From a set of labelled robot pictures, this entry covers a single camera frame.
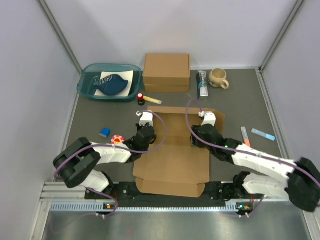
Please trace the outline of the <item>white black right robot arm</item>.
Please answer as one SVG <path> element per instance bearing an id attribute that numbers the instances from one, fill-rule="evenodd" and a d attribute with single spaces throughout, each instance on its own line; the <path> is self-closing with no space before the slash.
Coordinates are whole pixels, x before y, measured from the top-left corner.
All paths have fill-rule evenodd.
<path id="1" fill-rule="evenodd" d="M 239 198 L 260 194 L 289 200 L 294 206 L 314 212 L 320 206 L 320 172 L 308 158 L 283 159 L 224 138 L 211 124 L 190 128 L 192 146 L 206 148 L 219 161 L 251 169 L 233 179 Z"/>

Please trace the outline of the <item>brown cardboard box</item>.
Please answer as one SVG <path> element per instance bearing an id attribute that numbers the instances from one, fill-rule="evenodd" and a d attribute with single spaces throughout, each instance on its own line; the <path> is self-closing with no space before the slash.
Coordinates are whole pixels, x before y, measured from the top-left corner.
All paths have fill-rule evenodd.
<path id="1" fill-rule="evenodd" d="M 191 146 L 189 126 L 201 125 L 198 108 L 149 106 L 157 136 L 149 153 L 134 162 L 133 176 L 144 194 L 198 198 L 210 181 L 210 152 Z"/>

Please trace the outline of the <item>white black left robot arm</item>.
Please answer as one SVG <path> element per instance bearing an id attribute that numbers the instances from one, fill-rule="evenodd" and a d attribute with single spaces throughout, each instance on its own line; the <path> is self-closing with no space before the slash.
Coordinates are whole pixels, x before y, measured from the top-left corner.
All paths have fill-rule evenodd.
<path id="1" fill-rule="evenodd" d="M 157 139 L 154 128 L 146 124 L 137 128 L 132 138 L 110 145 L 100 145 L 81 137 L 53 160 L 53 166 L 67 188 L 78 186 L 92 189 L 102 198 L 109 198 L 114 191 L 111 178 L 95 167 L 110 163 L 133 163 L 149 150 Z"/>

